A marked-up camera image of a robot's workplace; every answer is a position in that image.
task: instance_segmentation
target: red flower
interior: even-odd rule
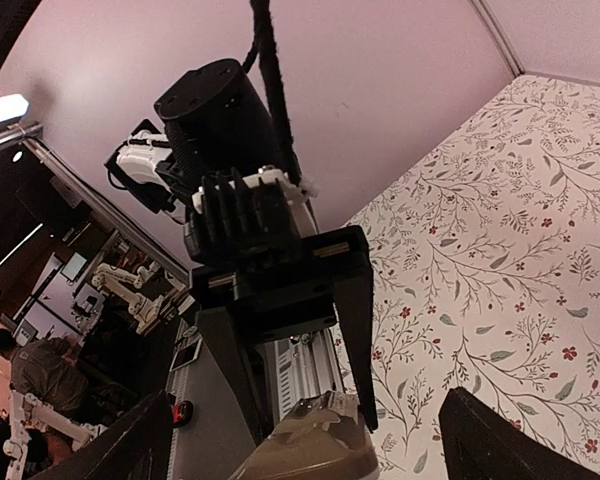
[[[584,448],[587,450],[587,453],[596,453],[598,451],[598,441],[589,439],[584,444]]]
[[[576,352],[576,347],[563,348],[562,353],[564,353],[564,359],[569,361],[573,360],[578,356],[578,352]]]

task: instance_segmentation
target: light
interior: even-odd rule
[[[3,264],[4,264],[4,263],[7,261],[7,260],[9,260],[9,259],[10,259],[10,258],[13,256],[13,254],[14,254],[14,253],[16,253],[16,252],[18,251],[18,249],[19,249],[20,247],[22,247],[22,245],[24,245],[25,243],[27,243],[27,241],[28,241],[28,240],[29,240],[31,237],[33,237],[33,236],[34,236],[34,235],[35,235],[35,234],[38,232],[38,230],[40,230],[41,228],[42,228],[42,224],[38,225],[36,228],[34,228],[34,229],[33,229],[33,231],[32,231],[32,232],[31,232],[29,235],[27,235],[26,237],[24,237],[24,238],[22,239],[22,241],[21,241],[21,242],[20,242],[18,245],[16,245],[16,246],[13,248],[13,250],[11,250],[11,251],[10,251],[10,252],[7,254],[7,256],[6,256],[6,257],[4,257],[2,260],[0,260],[0,267],[1,267],[1,266],[2,266],[2,265],[3,265]]]
[[[29,108],[29,102],[20,94],[0,97],[0,123],[20,120]]]

